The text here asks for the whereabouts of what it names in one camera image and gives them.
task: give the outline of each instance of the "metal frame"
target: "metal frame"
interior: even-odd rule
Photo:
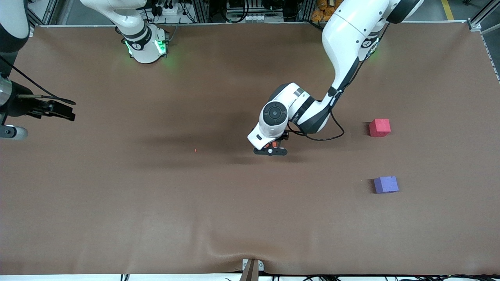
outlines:
[[[250,7],[248,7],[248,14],[277,14],[283,11],[283,8],[278,8],[274,10],[266,9],[262,5],[262,0],[249,0]],[[244,7],[229,7],[229,2],[226,3],[227,14],[242,14],[245,11]]]
[[[209,4],[204,0],[192,0],[196,22],[206,24],[209,22]]]
[[[316,8],[316,0],[304,0],[298,9],[297,21],[310,21],[311,15]]]
[[[500,23],[497,23],[497,24],[493,25],[492,27],[481,31],[481,33],[484,35],[484,34],[490,33],[490,32],[497,30],[497,29],[500,29]]]
[[[33,26],[50,24],[54,16],[54,9],[56,8],[58,2],[59,0],[49,0],[47,9],[45,9],[45,13],[43,14],[43,17],[41,19],[28,7],[27,13],[28,13],[29,23]]]
[[[500,6],[500,0],[490,0],[473,18],[469,18],[467,23],[471,31],[481,30],[481,22]]]
[[[490,54],[490,49],[488,49],[488,45],[486,45],[485,37],[483,36],[483,34],[484,34],[484,32],[481,32],[482,43],[484,44],[484,48],[486,48],[486,53],[488,54],[489,62],[491,63],[491,66],[493,67],[493,71],[495,72],[496,79],[498,79],[498,83],[500,83],[499,72],[497,71],[497,68],[495,67],[495,63],[493,62],[492,55]]]

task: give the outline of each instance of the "brown table surface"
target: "brown table surface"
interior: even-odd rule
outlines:
[[[310,25],[182,26],[147,65],[113,28],[37,28],[16,66],[78,104],[8,119],[30,135],[0,141],[1,274],[500,273],[500,85],[466,24],[390,26],[334,109],[345,136],[286,157],[246,137],[278,85],[333,81]]]

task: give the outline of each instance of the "robotic arm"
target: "robotic arm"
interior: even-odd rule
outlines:
[[[27,5],[28,2],[25,0],[0,1],[0,53],[17,52],[28,41],[30,27],[26,13]],[[3,56],[0,56],[0,59],[16,69]],[[70,100],[49,94],[52,97],[34,95],[30,89],[11,81],[7,75],[0,73],[0,139],[22,140],[28,136],[25,128],[6,125],[7,116],[28,115],[38,119],[42,116],[56,116],[74,121],[75,114],[72,113],[71,107],[55,100],[37,99],[57,99],[74,104]]]
[[[80,0],[111,20],[125,38],[128,52],[142,64],[155,62],[167,54],[169,34],[154,24],[146,24],[136,10],[147,0]]]
[[[335,79],[322,100],[316,100],[295,83],[280,85],[260,112],[248,135],[256,154],[285,155],[273,143],[287,134],[288,122],[303,134],[315,134],[326,125],[332,108],[352,82],[360,62],[379,42],[387,22],[400,23],[424,0],[344,0],[323,29],[322,43],[335,69]]]

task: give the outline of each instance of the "small red piece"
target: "small red piece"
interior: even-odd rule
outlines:
[[[385,137],[391,132],[389,119],[374,119],[370,123],[370,136]]]

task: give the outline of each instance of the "power strip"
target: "power strip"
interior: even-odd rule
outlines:
[[[177,16],[177,13],[179,12],[179,6],[174,5],[173,8],[163,8],[163,13],[161,14],[162,16]]]

